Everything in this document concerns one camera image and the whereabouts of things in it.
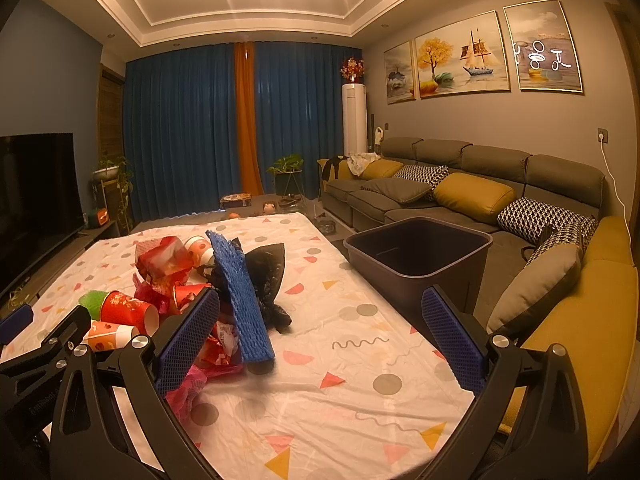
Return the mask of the red gold paper cup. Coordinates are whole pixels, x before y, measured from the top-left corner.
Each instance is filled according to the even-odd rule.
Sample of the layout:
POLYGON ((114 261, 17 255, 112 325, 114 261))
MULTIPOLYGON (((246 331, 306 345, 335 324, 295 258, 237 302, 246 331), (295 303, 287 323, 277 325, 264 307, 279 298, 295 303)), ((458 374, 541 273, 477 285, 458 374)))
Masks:
POLYGON ((186 308, 203 289, 208 289, 208 283, 196 283, 192 285, 175 285, 169 296, 169 313, 178 315, 186 308))

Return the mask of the grey sectional sofa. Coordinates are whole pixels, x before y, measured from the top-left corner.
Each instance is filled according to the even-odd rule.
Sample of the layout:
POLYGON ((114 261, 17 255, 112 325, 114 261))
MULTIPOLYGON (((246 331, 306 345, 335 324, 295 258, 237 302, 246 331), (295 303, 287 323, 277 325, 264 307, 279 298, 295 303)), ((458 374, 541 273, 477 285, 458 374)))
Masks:
POLYGON ((491 235, 475 307, 482 323, 534 252, 588 246, 606 188, 600 170, 579 162, 421 138, 388 139, 362 162, 321 159, 318 174, 324 208, 355 231, 424 217, 491 235))

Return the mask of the grey beige cushion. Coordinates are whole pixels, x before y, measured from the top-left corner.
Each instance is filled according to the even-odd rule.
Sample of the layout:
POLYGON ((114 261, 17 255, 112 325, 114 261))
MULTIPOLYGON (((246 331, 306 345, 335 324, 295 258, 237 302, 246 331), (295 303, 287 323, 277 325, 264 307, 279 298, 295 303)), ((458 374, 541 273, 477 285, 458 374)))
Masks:
POLYGON ((529 263, 502 293, 489 317, 488 334, 524 342, 575 287, 582 252, 575 245, 554 246, 529 263))

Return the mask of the red flower decoration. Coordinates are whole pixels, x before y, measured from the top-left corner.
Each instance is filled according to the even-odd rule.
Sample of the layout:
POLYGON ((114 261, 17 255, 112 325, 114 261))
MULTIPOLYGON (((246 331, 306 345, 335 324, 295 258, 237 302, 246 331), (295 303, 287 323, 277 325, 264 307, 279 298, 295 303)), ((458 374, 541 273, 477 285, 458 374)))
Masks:
POLYGON ((364 77, 364 64, 361 58, 351 56, 341 66, 341 76, 349 84, 362 84, 364 77))

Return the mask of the orange curtain strip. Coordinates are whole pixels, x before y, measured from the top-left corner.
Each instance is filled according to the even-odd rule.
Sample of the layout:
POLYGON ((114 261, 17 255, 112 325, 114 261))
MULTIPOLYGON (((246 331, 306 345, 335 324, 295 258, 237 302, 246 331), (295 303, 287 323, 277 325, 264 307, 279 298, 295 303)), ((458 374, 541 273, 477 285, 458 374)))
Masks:
POLYGON ((242 191, 253 196, 264 194, 258 165, 255 105, 255 44, 234 45, 236 140, 242 191))

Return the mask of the black plastic bag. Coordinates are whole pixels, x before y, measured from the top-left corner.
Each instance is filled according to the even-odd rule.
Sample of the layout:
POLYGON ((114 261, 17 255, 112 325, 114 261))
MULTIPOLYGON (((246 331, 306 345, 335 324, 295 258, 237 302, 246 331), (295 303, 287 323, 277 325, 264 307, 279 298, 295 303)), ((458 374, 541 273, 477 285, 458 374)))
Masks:
MULTIPOLYGON (((283 243, 269 244, 254 248, 245 254, 245 262, 250 280, 258 300, 262 320, 266 329, 274 328, 280 334, 288 331, 292 320, 284 309, 276 304, 285 270, 285 246, 283 243)), ((221 268, 215 258, 198 268, 206 281, 218 292, 224 321, 232 315, 230 292, 221 268)))

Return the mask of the apple print paper cup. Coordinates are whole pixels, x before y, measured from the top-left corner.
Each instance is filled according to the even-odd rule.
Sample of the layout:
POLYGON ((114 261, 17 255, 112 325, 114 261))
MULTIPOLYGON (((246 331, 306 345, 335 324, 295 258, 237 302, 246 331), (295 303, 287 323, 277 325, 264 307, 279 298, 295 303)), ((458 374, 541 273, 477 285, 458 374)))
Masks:
POLYGON ((184 242, 184 247, 192 257, 194 268, 215 264, 214 250, 207 237, 203 235, 191 236, 184 242))

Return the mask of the blue foam net sheet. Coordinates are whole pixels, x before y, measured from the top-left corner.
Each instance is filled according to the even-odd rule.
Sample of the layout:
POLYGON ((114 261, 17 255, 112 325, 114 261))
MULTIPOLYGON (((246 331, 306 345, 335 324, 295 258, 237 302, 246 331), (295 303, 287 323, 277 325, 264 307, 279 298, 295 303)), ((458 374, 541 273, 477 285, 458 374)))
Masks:
POLYGON ((216 232, 207 230, 206 236, 212 245, 216 266, 227 282, 242 362, 273 361, 274 351, 247 271, 244 252, 216 232))

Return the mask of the dark plastic trash bin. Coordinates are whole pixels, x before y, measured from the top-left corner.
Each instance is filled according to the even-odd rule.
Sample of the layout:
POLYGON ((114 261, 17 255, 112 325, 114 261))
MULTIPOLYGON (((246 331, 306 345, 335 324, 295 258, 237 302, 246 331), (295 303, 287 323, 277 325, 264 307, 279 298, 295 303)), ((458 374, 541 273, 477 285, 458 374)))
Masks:
POLYGON ((476 306, 492 237, 456 224, 412 217, 346 238, 349 262, 423 336, 421 299, 439 286, 460 311, 476 306))

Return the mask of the red plastic bag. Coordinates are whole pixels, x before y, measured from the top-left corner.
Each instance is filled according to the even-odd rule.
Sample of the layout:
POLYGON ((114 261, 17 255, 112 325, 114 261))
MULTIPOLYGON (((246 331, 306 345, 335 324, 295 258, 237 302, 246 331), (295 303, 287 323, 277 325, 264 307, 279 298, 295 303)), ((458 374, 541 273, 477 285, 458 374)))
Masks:
POLYGON ((165 236, 140 242, 134 264, 134 296, 157 307, 160 313, 177 313, 175 289, 186 284, 193 268, 193 257, 180 238, 165 236))

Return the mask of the sailboat painting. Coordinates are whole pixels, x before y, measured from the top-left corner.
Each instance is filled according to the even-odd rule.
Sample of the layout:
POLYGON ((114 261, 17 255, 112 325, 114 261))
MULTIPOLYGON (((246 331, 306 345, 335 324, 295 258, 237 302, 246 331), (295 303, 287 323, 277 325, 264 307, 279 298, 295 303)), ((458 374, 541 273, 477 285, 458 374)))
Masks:
POLYGON ((495 10, 417 36, 414 46, 421 99, 511 90, 495 10))

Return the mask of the white cloth on sofa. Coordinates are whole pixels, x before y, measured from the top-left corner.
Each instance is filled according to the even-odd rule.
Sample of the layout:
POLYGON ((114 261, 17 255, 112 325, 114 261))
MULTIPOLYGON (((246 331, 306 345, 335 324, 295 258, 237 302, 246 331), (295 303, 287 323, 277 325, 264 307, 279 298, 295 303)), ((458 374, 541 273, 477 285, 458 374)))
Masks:
POLYGON ((347 156, 347 166, 355 177, 360 177, 372 162, 379 159, 376 153, 352 153, 347 156))

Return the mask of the patterned white tablecloth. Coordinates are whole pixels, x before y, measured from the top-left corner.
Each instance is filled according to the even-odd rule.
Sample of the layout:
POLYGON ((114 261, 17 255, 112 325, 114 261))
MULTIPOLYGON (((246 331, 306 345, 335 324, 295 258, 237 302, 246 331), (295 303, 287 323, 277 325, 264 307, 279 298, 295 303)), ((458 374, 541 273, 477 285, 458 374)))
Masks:
POLYGON ((468 409, 447 362, 301 214, 212 224, 285 247, 274 359, 212 379, 184 429, 227 479, 388 479, 430 460, 468 409))

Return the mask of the black white patterned cushion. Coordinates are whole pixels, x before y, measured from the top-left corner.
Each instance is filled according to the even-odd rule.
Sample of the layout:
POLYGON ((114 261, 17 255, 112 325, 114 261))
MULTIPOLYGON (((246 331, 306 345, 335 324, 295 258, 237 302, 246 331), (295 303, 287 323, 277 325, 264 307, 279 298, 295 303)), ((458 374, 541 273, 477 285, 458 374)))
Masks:
POLYGON ((506 206, 498 214, 497 223, 501 229, 529 242, 522 250, 526 264, 563 244, 575 245, 582 254, 598 226, 593 217, 527 197, 506 206))

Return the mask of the right landscape painting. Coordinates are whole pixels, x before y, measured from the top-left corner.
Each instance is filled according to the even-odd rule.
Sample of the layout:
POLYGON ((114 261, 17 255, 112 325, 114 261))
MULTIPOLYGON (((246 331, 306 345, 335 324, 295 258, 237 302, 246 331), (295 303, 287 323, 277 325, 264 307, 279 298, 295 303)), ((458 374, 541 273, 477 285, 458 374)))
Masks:
POLYGON ((503 8, 521 91, 584 92, 570 26, 559 0, 503 8))

